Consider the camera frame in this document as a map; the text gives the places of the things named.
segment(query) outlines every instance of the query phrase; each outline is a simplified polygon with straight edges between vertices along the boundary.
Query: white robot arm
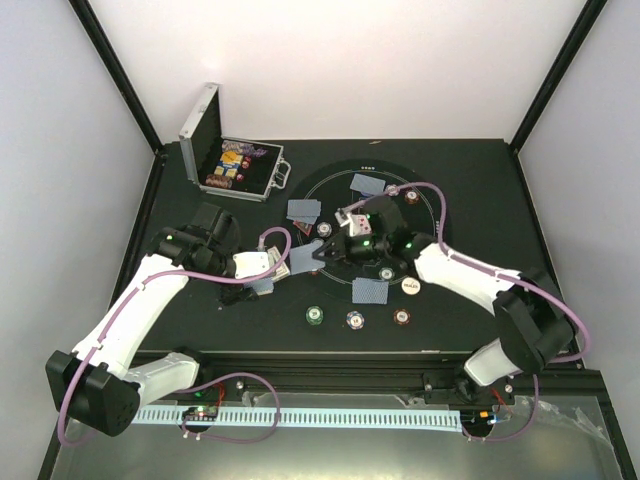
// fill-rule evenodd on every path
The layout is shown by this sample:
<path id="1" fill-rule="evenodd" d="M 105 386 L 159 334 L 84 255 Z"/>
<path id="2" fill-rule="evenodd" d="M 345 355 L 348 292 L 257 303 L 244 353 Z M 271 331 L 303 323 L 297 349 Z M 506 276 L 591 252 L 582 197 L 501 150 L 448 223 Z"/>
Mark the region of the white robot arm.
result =
<path id="1" fill-rule="evenodd" d="M 74 373 L 90 352 L 88 361 L 68 407 L 69 416 L 107 435 L 121 433 L 140 407 L 177 390 L 189 388 L 198 375 L 199 363 L 193 356 L 173 352 L 164 358 L 130 369 L 131 361 L 160 313 L 182 290 L 191 271 L 243 279 L 269 268 L 266 252 L 218 253 L 219 240 L 226 235 L 220 224 L 230 220 L 215 209 L 208 229 L 191 225 L 183 230 L 164 229 L 152 243 L 135 276 L 102 321 L 71 354 L 54 352 L 46 365 L 54 402 L 60 410 Z M 173 272 L 145 282 L 160 272 Z M 126 308 L 120 310 L 106 337 L 105 327 L 134 290 Z"/>

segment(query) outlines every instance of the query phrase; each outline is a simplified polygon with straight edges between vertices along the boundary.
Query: open case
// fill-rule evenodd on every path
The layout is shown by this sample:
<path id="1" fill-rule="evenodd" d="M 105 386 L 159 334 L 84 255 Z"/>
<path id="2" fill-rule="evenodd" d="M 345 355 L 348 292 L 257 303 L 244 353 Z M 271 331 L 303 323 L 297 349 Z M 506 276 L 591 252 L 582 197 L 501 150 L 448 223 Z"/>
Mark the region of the open case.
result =
<path id="1" fill-rule="evenodd" d="M 284 147 L 223 137 L 218 92 L 217 84 L 205 85 L 180 131 L 187 176 L 203 192 L 264 202 L 289 179 Z"/>

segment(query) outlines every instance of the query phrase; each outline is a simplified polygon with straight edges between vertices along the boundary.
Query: purple cable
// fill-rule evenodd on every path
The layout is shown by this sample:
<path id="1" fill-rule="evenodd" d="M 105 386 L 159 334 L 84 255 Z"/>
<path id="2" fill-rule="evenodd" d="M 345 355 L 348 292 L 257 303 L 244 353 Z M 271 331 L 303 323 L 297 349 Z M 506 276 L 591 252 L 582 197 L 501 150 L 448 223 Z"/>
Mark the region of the purple cable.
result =
<path id="1" fill-rule="evenodd" d="M 196 434 L 196 433 L 193 433 L 193 432 L 190 432 L 190 431 L 187 430 L 187 427 L 186 427 L 187 419 L 185 418 L 185 420 L 182 422 L 182 431 L 185 433 L 185 435 L 187 435 L 187 436 L 188 435 L 193 435 L 194 437 L 197 437 L 199 435 L 200 437 L 208 438 L 209 440 L 218 440 L 220 442 L 247 445 L 247 444 L 250 444 L 250 443 L 261 442 L 262 440 L 264 440 L 266 438 L 269 438 L 271 435 L 274 434 L 274 432 L 276 431 L 276 427 L 278 426 L 278 422 L 280 421 L 280 399 L 278 398 L 278 394 L 276 393 L 276 389 L 273 388 L 273 385 L 271 385 L 269 382 L 267 382 L 264 378 L 262 378 L 259 375 L 256 375 L 254 373 L 247 373 L 247 372 L 230 373 L 228 375 L 223 375 L 222 377 L 216 378 L 215 380 L 211 380 L 210 382 L 207 382 L 207 383 L 205 383 L 203 385 L 200 385 L 199 387 L 192 387 L 192 388 L 187 388 L 185 390 L 178 390 L 176 393 L 195 393 L 195 392 L 199 392 L 200 390 L 204 390 L 205 388 L 209 388 L 212 385 L 215 385 L 216 383 L 222 383 L 225 380 L 229 380 L 230 378 L 237 378 L 237 377 L 253 378 L 254 380 L 258 380 L 265 387 L 267 387 L 269 389 L 269 391 L 273 394 L 273 399 L 276 402 L 276 416 L 273 419 L 273 423 L 269 427 L 269 430 L 267 430 L 265 433 L 263 433 L 262 435 L 260 435 L 258 437 L 247 438 L 247 439 L 223 437 L 221 435 L 211 435 L 209 433 Z"/>
<path id="2" fill-rule="evenodd" d="M 204 273 L 189 272 L 187 270 L 171 270 L 171 271 L 159 272 L 154 275 L 150 275 L 142 282 L 142 284 L 148 285 L 149 282 L 152 282 L 156 278 L 164 277 L 167 275 L 184 275 L 190 278 L 198 278 L 200 280 L 206 280 L 209 282 L 226 283 L 226 284 L 233 284 L 233 285 L 249 283 L 249 282 L 253 282 L 254 280 L 260 280 L 261 278 L 265 278 L 269 276 L 271 273 L 275 272 L 278 268 L 280 268 L 280 265 L 284 263 L 287 256 L 289 255 L 289 251 L 291 250 L 291 234 L 285 228 L 282 228 L 282 227 L 271 227 L 268 230 L 264 231 L 262 235 L 260 235 L 260 237 L 258 238 L 258 248 L 259 249 L 264 248 L 264 241 L 267 238 L 267 236 L 276 232 L 280 232 L 285 236 L 286 244 L 284 247 L 284 251 L 282 252 L 282 256 L 280 257 L 280 259 L 273 265 L 273 267 L 269 268 L 266 272 L 261 273 L 260 275 L 256 275 L 254 277 L 242 278 L 242 279 L 235 279 L 235 278 L 226 278 L 226 277 L 216 277 L 214 275 L 206 275 Z M 138 287 L 135 287 L 122 300 L 120 305 L 118 305 L 118 307 L 113 312 L 113 315 L 111 315 L 111 318 L 109 318 L 109 321 L 107 322 L 107 324 L 104 326 L 104 329 L 100 333 L 100 336 L 98 337 L 98 343 L 102 343 L 104 341 L 104 339 L 107 337 L 107 333 L 111 329 L 112 325 L 114 324 L 114 322 L 116 321 L 120 313 L 122 313 L 124 308 L 129 304 L 131 299 L 133 299 L 133 297 L 135 297 L 139 291 L 140 289 Z M 80 366 L 78 367 L 73 377 L 71 378 L 71 382 L 69 382 L 67 391 L 65 392 L 64 398 L 62 399 L 62 405 L 60 405 L 60 413 L 58 415 L 56 431 L 58 434 L 58 440 L 60 441 L 60 444 L 64 447 L 79 447 L 81 445 L 84 445 L 96 434 L 95 431 L 92 431 L 76 441 L 71 441 L 67 439 L 65 435 L 65 419 L 67 418 L 67 413 L 69 411 L 69 405 L 71 404 L 71 398 L 73 397 L 73 393 L 75 392 L 76 387 L 80 382 L 80 378 L 82 377 L 82 374 L 86 370 L 87 365 L 89 365 L 89 362 L 91 361 L 91 358 L 93 357 L 93 355 L 96 353 L 97 349 L 98 349 L 97 347 L 93 347 L 91 350 L 89 350 L 89 353 L 87 354 L 85 359 L 82 361 L 82 363 L 80 363 Z M 256 378 L 256 380 L 260 380 L 262 383 L 266 382 L 266 380 L 261 378 Z M 276 398 L 276 404 L 278 405 L 278 412 L 276 415 L 276 423 L 277 423 L 279 412 L 280 412 L 278 396 L 275 392 L 275 389 L 273 389 L 273 387 L 270 386 L 268 382 L 265 383 L 265 385 L 267 385 L 267 388 L 270 387 L 270 390 L 273 392 Z"/>
<path id="3" fill-rule="evenodd" d="M 532 375 L 533 377 L 533 408 L 531 409 L 531 415 L 529 415 L 529 420 L 527 420 L 527 423 L 524 424 L 524 426 L 518 430 L 517 432 L 512 433 L 511 435 L 507 435 L 505 437 L 499 437 L 499 438 L 491 438 L 491 437 L 474 437 L 473 435 L 471 435 L 469 432 L 467 432 L 467 429 L 464 428 L 464 426 L 462 427 L 462 434 L 469 438 L 470 440 L 479 440 L 481 442 L 491 442 L 491 443 L 500 443 L 500 442 L 506 442 L 508 440 L 513 440 L 514 438 L 518 438 L 520 435 L 524 434 L 527 430 L 529 430 L 532 426 L 533 426 L 533 421 L 536 418 L 536 415 L 538 413 L 538 400 L 540 397 L 540 386 L 538 384 L 538 376 L 537 375 Z"/>
<path id="4" fill-rule="evenodd" d="M 406 190 L 407 188 L 413 188 L 413 187 L 426 187 L 438 194 L 438 197 L 440 198 L 440 205 L 442 207 L 442 210 L 440 212 L 440 228 L 438 229 L 438 232 L 437 232 L 437 239 L 438 239 L 438 245 L 440 246 L 440 250 L 442 250 L 442 253 L 444 253 L 445 255 L 448 255 L 449 247 L 447 246 L 446 243 L 444 243 L 444 236 L 443 236 L 444 225 L 447 218 L 447 200 L 444 197 L 444 193 L 442 193 L 442 190 L 440 190 L 440 188 L 437 185 L 434 185 L 433 183 L 429 183 L 429 182 L 406 183 L 404 185 L 400 185 L 397 188 L 398 188 L 398 191 L 402 191 L 402 190 Z M 362 205 L 367 203 L 372 198 L 382 197 L 385 195 L 389 195 L 389 192 L 384 192 L 378 195 L 374 195 L 373 197 L 360 200 L 359 202 L 356 202 L 353 205 L 349 205 L 344 210 L 346 212 L 351 212 L 356 208 L 360 208 Z M 582 357 L 584 357 L 587 354 L 587 352 L 589 352 L 589 350 L 591 350 L 591 335 L 589 334 L 589 330 L 587 329 L 587 326 L 584 324 L 582 320 L 580 320 L 580 317 L 578 317 L 578 315 L 573 310 L 571 310 L 567 305 L 565 305 L 562 301 L 558 300 L 556 297 L 551 295 L 549 292 L 542 290 L 540 287 L 532 283 L 526 282 L 519 278 L 511 277 L 509 275 L 505 275 L 504 273 L 500 273 L 499 269 L 494 270 L 493 268 L 488 268 L 468 258 L 461 257 L 460 255 L 456 255 L 455 253 L 452 254 L 449 258 L 457 261 L 458 263 L 462 263 L 467 267 L 474 268 L 475 270 L 478 270 L 486 275 L 497 277 L 501 280 L 511 282 L 524 289 L 530 290 L 536 295 L 539 295 L 540 297 L 544 298 L 548 302 L 554 304 L 556 307 L 562 310 L 565 313 L 565 315 L 567 315 L 567 317 L 571 319 L 571 321 L 575 324 L 575 326 L 578 327 L 578 330 L 582 332 L 582 336 L 584 337 L 584 346 L 582 348 L 582 351 L 579 353 L 576 353 L 575 355 L 565 355 L 562 357 L 554 358 L 553 360 L 551 360 L 552 363 L 564 363 L 564 362 L 573 362 L 575 360 L 580 360 Z"/>

